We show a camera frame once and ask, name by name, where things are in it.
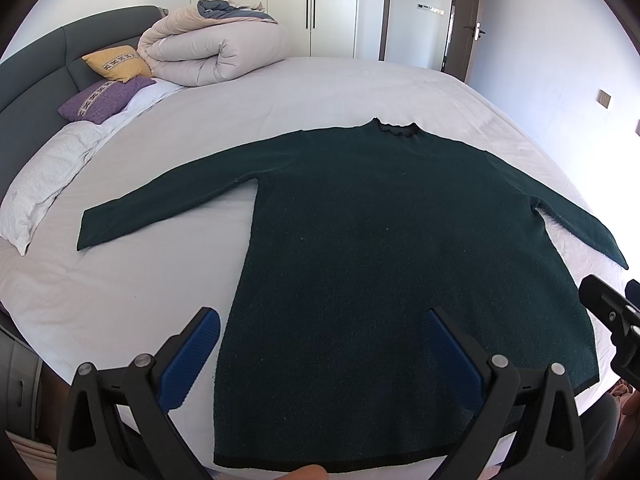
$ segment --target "blanket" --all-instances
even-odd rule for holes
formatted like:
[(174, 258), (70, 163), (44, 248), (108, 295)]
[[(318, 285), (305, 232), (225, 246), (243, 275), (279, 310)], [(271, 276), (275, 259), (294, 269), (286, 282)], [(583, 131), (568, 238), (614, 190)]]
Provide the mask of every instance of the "blanket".
[(289, 34), (262, 6), (200, 0), (169, 13), (140, 37), (155, 77), (184, 86), (230, 81), (285, 59)]

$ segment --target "light switch panel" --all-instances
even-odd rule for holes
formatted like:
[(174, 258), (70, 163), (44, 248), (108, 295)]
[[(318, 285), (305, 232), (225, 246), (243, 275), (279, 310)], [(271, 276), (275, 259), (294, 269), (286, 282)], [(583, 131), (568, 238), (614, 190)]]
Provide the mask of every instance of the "light switch panel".
[(418, 9), (422, 9), (422, 10), (430, 10), (431, 12), (435, 12), (436, 14), (439, 14), (441, 16), (444, 15), (444, 10), (442, 9), (437, 9), (436, 7), (431, 7), (425, 4), (418, 4)]
[(609, 108), (609, 105), (611, 104), (611, 96), (604, 90), (600, 90), (598, 92), (598, 102), (605, 108)]

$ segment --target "gray upholstered headboard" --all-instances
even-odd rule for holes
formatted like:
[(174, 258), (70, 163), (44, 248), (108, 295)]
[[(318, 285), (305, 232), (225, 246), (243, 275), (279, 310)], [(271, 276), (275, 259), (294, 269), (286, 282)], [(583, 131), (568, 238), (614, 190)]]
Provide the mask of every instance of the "gray upholstered headboard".
[(137, 48), (162, 16), (154, 6), (109, 10), (57, 28), (0, 64), (0, 202), (22, 167), (67, 123), (58, 107), (100, 79), (81, 57), (108, 46)]

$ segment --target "human hand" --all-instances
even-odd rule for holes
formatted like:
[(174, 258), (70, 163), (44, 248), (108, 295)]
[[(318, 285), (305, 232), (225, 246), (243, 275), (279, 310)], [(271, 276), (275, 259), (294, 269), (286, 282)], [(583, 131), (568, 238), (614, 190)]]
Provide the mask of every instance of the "human hand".
[(280, 480), (328, 480), (328, 478), (329, 475), (324, 468), (319, 465), (308, 465), (280, 477)]
[(620, 423), (609, 449), (609, 455), (600, 469), (599, 479), (606, 477), (636, 431), (640, 430), (640, 390), (632, 394), (624, 393), (618, 398), (620, 399)]
[(496, 476), (499, 472), (500, 472), (499, 465), (487, 467), (484, 469), (484, 471), (482, 471), (482, 474), (478, 477), (478, 480), (489, 480), (490, 478), (493, 478), (494, 476)]

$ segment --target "doorway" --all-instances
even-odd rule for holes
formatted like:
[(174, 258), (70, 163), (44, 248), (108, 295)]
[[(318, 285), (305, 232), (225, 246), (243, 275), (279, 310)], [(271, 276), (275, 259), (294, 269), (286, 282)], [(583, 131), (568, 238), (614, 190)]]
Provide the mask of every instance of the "doorway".
[(442, 70), (465, 81), (481, 0), (385, 0), (380, 60)]

